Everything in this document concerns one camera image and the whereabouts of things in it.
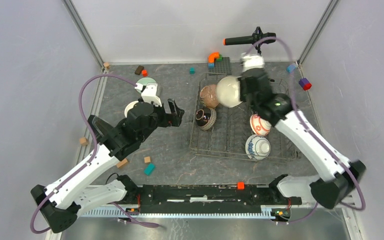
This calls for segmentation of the dark brown patterned bowl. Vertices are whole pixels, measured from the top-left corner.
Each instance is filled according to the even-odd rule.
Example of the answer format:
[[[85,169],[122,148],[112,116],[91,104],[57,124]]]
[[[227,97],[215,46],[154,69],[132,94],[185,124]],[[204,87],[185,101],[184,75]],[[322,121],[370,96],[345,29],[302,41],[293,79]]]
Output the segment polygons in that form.
[[[203,107],[195,113],[195,123],[203,131],[210,130],[216,123],[216,120],[217,112],[214,108]]]

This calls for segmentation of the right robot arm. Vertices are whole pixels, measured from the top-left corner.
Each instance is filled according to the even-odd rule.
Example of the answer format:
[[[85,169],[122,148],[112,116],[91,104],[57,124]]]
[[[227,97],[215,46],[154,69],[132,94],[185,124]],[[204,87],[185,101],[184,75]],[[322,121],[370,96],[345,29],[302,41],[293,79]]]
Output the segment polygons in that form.
[[[353,209],[365,210],[366,201],[359,181],[366,166],[360,160],[349,160],[331,146],[308,123],[304,113],[298,109],[293,93],[274,93],[265,69],[244,70],[238,81],[240,100],[248,103],[262,119],[285,135],[317,171],[318,179],[309,184],[312,198],[327,209],[338,204],[349,207],[343,199],[356,190],[361,206]]]

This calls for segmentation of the teal and white bowl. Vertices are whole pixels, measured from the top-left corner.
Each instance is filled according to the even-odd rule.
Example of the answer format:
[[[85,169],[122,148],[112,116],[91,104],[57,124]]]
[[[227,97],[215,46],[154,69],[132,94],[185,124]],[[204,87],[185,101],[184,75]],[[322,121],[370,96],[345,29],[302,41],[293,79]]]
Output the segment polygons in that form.
[[[234,108],[242,103],[240,99],[240,81],[236,76],[226,76],[216,85],[215,94],[218,102],[227,108]]]

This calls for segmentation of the mint green flower bowl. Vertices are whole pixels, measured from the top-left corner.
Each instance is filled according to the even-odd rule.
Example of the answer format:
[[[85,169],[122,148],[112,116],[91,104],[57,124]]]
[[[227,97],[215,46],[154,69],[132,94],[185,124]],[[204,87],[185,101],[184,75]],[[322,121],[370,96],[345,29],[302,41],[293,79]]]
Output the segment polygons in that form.
[[[156,88],[156,95],[159,97],[161,94],[161,86],[151,77],[142,77],[137,82],[137,85],[142,85],[142,88],[135,88],[135,90],[138,92],[138,94],[141,94],[143,91],[143,87],[146,87],[147,85],[151,84]]]

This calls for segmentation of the red and white bowl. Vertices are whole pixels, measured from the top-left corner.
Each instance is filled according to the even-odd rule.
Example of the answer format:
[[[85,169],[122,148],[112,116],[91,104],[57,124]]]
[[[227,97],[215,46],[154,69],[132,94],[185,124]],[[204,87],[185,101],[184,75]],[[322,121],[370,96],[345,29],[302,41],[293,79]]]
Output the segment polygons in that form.
[[[267,136],[272,128],[272,125],[258,114],[250,116],[249,124],[253,133],[260,136]]]

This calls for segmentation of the orange bowl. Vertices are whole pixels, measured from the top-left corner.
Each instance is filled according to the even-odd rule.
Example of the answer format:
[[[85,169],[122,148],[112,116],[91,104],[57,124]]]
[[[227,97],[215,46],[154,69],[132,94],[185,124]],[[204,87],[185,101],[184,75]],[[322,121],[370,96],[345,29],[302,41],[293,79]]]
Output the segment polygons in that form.
[[[128,112],[135,106],[135,104],[137,104],[139,101],[138,100],[135,100],[135,101],[132,101],[130,102],[124,109],[124,116],[125,118],[128,117]]]

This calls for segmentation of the pink speckled bowl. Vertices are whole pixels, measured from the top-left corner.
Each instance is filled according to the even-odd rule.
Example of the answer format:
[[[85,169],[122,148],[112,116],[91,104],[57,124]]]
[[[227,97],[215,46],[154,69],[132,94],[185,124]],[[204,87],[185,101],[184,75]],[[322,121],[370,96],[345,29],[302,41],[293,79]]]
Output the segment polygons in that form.
[[[216,84],[210,84],[201,89],[199,98],[204,106],[215,109],[219,105],[219,101],[216,96],[216,87]]]

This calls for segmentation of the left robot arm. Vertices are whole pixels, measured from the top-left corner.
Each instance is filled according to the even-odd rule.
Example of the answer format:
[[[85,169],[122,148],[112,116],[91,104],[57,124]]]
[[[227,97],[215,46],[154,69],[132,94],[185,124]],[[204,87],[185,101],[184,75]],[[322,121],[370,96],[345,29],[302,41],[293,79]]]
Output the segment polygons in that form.
[[[53,233],[68,229],[77,218],[93,208],[111,202],[133,203],[137,190],[120,180],[87,191],[97,177],[138,150],[158,127],[179,127],[185,111],[174,99],[168,99],[170,112],[163,105],[156,106],[143,100],[134,104],[127,117],[111,126],[101,118],[90,115],[87,126],[92,131],[93,151],[63,177],[47,186],[36,185],[30,191],[37,208],[30,220],[35,234],[47,232],[34,227],[41,213]]]

